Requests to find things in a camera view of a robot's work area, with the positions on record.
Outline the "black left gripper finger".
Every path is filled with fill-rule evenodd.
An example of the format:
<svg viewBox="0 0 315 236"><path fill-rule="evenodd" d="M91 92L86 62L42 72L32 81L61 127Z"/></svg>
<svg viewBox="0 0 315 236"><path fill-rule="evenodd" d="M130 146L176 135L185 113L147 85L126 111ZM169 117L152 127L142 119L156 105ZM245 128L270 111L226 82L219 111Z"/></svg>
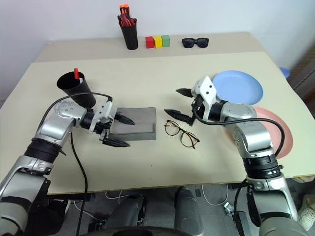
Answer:
<svg viewBox="0 0 315 236"><path fill-rule="evenodd" d="M124 115L121 115L120 113L116 113L114 119L123 124L135 125L133 120Z"/></svg>
<svg viewBox="0 0 315 236"><path fill-rule="evenodd" d="M116 147L116 148L126 148L126 147L130 146L130 144L128 144L128 143L126 143L124 141L120 141L120 140L117 140L117 139L109 139L107 134L108 133L106 131L103 131L100 134L99 140L102 141L102 143L104 145L111 146L111 147Z"/></svg>

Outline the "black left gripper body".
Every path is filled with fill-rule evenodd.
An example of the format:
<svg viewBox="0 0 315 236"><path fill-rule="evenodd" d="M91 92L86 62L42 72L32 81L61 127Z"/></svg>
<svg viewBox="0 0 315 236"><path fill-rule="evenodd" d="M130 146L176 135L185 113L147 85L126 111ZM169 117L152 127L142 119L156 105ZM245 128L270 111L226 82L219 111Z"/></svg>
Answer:
<svg viewBox="0 0 315 236"><path fill-rule="evenodd" d="M113 139L109 137L109 133L110 128L114 123L114 117L106 115L104 112L97 112L95 120L94 133L99 135L99 140L113 141Z"/></svg>

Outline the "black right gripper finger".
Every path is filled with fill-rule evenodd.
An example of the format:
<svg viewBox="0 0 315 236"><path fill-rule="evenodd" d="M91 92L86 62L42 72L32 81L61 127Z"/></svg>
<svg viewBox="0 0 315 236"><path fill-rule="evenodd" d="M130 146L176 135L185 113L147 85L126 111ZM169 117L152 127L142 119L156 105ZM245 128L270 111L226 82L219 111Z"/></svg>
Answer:
<svg viewBox="0 0 315 236"><path fill-rule="evenodd" d="M164 109L164 111L170 115L172 118L185 122L187 123L189 126L192 126L194 121L195 121L195 117L189 117L188 115L182 114L180 111L177 110L173 110L173 109Z"/></svg>
<svg viewBox="0 0 315 236"><path fill-rule="evenodd" d="M189 88L180 88L180 89L177 89L176 90L177 93L185 96L185 97L189 97L189 98L193 98L193 94L192 94L192 91L191 89Z"/></svg>

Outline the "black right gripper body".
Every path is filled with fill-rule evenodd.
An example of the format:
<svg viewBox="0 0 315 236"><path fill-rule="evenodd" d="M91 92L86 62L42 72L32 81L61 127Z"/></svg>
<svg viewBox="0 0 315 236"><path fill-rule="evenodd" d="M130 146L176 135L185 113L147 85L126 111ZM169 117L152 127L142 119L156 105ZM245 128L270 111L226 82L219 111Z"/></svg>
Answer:
<svg viewBox="0 0 315 236"><path fill-rule="evenodd" d="M197 95L194 99L192 106L192 119L209 120L210 107L204 104L204 99L201 95Z"/></svg>

